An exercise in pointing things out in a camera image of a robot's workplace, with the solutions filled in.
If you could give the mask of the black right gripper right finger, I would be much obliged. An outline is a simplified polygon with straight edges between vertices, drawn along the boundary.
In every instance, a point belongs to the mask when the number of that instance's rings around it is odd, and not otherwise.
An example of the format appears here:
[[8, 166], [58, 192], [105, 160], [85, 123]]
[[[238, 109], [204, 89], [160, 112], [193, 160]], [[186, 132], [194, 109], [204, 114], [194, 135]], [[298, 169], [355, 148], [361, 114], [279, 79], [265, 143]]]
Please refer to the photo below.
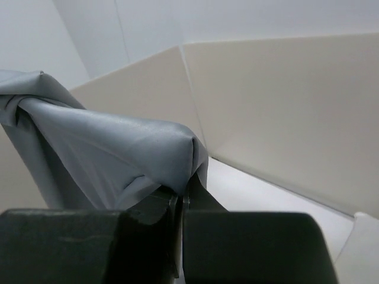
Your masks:
[[184, 195], [182, 267], [187, 283], [338, 282], [313, 217], [228, 211], [197, 175]]

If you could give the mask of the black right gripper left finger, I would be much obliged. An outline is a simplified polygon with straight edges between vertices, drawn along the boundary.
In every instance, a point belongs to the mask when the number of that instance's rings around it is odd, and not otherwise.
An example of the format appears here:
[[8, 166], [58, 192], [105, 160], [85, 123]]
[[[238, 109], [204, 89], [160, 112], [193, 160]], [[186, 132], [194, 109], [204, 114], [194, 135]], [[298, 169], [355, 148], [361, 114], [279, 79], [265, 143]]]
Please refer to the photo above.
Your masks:
[[181, 200], [157, 190], [124, 211], [9, 209], [2, 283], [173, 283]]

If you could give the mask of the grey pillowcase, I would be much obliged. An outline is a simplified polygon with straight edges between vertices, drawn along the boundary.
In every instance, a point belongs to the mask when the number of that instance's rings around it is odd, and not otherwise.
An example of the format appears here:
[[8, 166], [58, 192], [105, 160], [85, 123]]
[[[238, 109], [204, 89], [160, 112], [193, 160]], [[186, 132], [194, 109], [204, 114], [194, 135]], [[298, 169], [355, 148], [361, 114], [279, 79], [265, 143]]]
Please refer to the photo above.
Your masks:
[[1, 125], [53, 209], [129, 209], [161, 186], [207, 183], [188, 127], [88, 110], [44, 72], [1, 71]]

